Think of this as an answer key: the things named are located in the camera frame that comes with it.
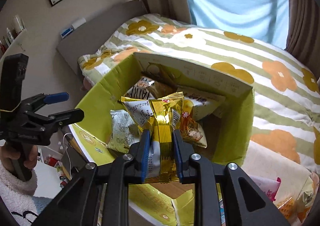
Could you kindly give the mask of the white fuzzy sleeve forearm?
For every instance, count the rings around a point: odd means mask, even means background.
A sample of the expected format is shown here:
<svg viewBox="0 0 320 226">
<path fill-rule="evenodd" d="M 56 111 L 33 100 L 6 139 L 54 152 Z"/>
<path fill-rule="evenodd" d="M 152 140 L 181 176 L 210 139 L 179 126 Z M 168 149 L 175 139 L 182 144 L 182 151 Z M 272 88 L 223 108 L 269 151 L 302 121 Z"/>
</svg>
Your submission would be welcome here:
<svg viewBox="0 0 320 226">
<path fill-rule="evenodd" d="M 37 175 L 34 170 L 31 174 L 31 180 L 23 182 L 1 165 L 1 197 L 19 225 L 31 225 L 52 201 L 50 198 L 34 196 Z"/>
</svg>

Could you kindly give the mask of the left hand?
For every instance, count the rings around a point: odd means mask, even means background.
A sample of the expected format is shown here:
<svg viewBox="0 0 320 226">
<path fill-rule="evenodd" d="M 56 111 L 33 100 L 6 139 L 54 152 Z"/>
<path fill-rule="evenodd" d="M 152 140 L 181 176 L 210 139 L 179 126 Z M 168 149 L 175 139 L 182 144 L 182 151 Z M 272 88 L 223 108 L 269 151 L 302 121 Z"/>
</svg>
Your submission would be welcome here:
<svg viewBox="0 0 320 226">
<path fill-rule="evenodd" d="M 8 143 L 5 143 L 1 146 L 1 163 L 6 170 L 13 173 L 15 170 L 12 164 L 13 160 L 18 160 L 20 158 L 20 152 L 16 151 L 14 148 L 9 146 Z M 36 145 L 33 145 L 28 159 L 24 162 L 24 166 L 29 170 L 32 170 L 37 163 L 37 155 L 38 155 L 38 148 Z"/>
</svg>

